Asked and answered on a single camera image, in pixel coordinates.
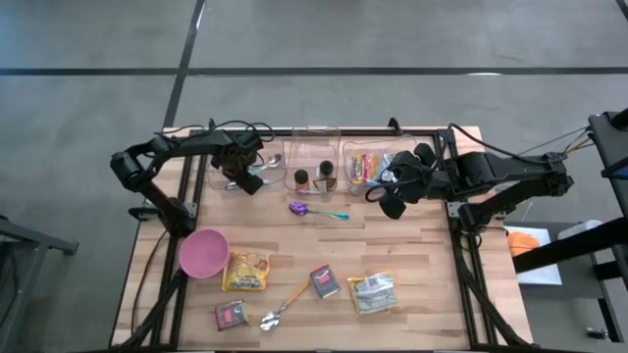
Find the concrete floor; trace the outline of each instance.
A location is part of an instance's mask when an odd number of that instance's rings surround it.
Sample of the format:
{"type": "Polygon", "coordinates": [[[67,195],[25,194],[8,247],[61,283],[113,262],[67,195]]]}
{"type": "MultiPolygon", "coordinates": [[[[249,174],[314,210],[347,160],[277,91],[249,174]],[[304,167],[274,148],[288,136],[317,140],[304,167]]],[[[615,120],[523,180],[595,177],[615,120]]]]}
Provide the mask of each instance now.
{"type": "MultiPolygon", "coordinates": [[[[194,3],[4,0],[0,68],[176,68],[194,3]]],[[[612,67],[628,63],[626,33],[614,0],[208,0],[190,66],[612,67]]],[[[628,106],[626,78],[189,77],[174,125],[211,117],[381,126],[397,117],[479,126],[485,140],[516,152],[628,106]]],[[[80,242],[74,258],[46,260],[21,352],[106,347],[137,227],[126,209],[141,201],[119,185],[109,157],[161,128],[174,81],[0,76],[0,213],[80,242]]],[[[570,158],[576,185],[533,200],[526,220],[617,217],[601,165],[594,149],[570,158]]],[[[614,292],[628,304],[622,289],[614,292]]],[[[526,298],[537,343],[625,351],[582,337],[601,322],[596,307],[526,298]]]]}

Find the pink bowl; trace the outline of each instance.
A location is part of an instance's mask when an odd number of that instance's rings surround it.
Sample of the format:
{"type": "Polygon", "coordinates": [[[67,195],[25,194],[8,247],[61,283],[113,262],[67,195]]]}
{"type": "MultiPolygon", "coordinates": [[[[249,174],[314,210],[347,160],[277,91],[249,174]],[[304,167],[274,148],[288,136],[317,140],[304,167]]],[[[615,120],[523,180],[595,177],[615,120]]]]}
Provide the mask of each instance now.
{"type": "Polygon", "coordinates": [[[188,235],[179,251],[181,268],[193,278],[209,278],[219,273],[228,261],[229,243],[212,229],[197,230],[188,235]]]}

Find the small box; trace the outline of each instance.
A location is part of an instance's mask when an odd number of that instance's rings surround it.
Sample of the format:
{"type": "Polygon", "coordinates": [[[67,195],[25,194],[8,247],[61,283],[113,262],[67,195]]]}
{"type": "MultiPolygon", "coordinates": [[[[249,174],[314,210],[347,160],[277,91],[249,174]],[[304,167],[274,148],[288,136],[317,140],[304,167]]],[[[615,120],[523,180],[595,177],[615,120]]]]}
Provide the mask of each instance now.
{"type": "Polygon", "coordinates": [[[314,284],[318,295],[321,296],[321,299],[327,298],[340,290],[338,281],[332,273],[332,268],[330,268],[329,265],[325,265],[320,269],[312,271],[310,273],[310,279],[312,280],[312,284],[314,284]]]}
{"type": "Polygon", "coordinates": [[[216,307],[216,324],[218,330],[233,328],[248,322],[248,315],[243,300],[237,300],[216,307]]]}

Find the wooden table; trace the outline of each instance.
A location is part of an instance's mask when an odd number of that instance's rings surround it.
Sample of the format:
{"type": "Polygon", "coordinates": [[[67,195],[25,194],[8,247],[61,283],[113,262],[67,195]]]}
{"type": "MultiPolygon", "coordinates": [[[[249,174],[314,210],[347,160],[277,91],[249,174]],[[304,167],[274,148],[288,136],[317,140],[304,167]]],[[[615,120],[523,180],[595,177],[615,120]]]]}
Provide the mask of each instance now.
{"type": "MultiPolygon", "coordinates": [[[[468,127],[480,137],[477,127],[468,127]]],[[[186,131],[178,134],[187,135],[186,131]]],[[[373,141],[386,137],[350,137],[373,141]]],[[[418,141],[432,141],[417,137],[418,141]]],[[[482,146],[462,134],[456,134],[459,153],[481,151],[482,146]]],[[[289,139],[284,140],[288,151],[289,139]]],[[[265,153],[283,152],[281,144],[267,144],[265,153]]],[[[343,157],[340,155],[340,166],[343,157]]],[[[169,195],[176,195],[183,159],[169,161],[155,178],[169,195]]],[[[188,200],[191,199],[195,171],[191,173],[188,200]]],[[[347,192],[343,173],[339,189],[331,199],[320,196],[294,198],[282,182],[260,189],[254,196],[243,191],[203,189],[199,206],[198,228],[221,232],[232,251],[261,252],[271,256],[268,286],[263,292],[221,290],[220,277],[188,284],[180,349],[229,350],[384,350],[384,349],[464,349],[469,347],[450,236],[443,201],[422,200],[408,205],[398,221],[388,219],[377,203],[347,192]],[[294,199],[327,211],[347,212],[344,222],[321,216],[297,217],[288,210],[294,199]],[[282,314],[281,326],[274,332],[262,332],[261,317],[278,309],[289,295],[308,279],[308,274],[330,264],[339,279],[339,293],[319,299],[313,287],[282,314]],[[393,273],[400,308],[392,312],[359,316],[355,313],[346,283],[347,277],[372,274],[380,270],[393,273]],[[214,308],[244,299],[250,326],[216,330],[214,308]]],[[[148,255],[164,228],[159,221],[142,223],[133,251],[112,343],[130,335],[131,307],[148,255]]],[[[506,244],[498,229],[483,234],[480,252],[489,296],[517,333],[532,341],[516,274],[506,244]]],[[[139,300],[137,325],[154,304],[163,270],[166,240],[162,241],[139,300]]],[[[474,313],[481,337],[485,336],[479,305],[474,313]]],[[[167,310],[163,340],[170,332],[172,307],[167,310]]]]}

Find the snack bag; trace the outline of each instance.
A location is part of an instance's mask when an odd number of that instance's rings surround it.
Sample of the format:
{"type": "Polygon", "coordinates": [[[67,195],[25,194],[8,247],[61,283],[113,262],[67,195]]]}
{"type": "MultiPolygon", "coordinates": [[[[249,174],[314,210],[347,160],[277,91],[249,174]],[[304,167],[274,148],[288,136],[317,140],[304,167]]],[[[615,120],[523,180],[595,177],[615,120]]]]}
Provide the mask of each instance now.
{"type": "Polygon", "coordinates": [[[394,158],[394,153],[367,153],[355,155],[348,163],[351,165],[350,182],[355,185],[376,185],[394,158]]]}
{"type": "Polygon", "coordinates": [[[268,255],[233,252],[223,269],[223,290],[264,290],[270,270],[268,255]]]}
{"type": "Polygon", "coordinates": [[[390,272],[382,272],[370,277],[350,277],[347,280],[358,314],[371,314],[398,308],[399,301],[394,292],[393,275],[390,272]]]}

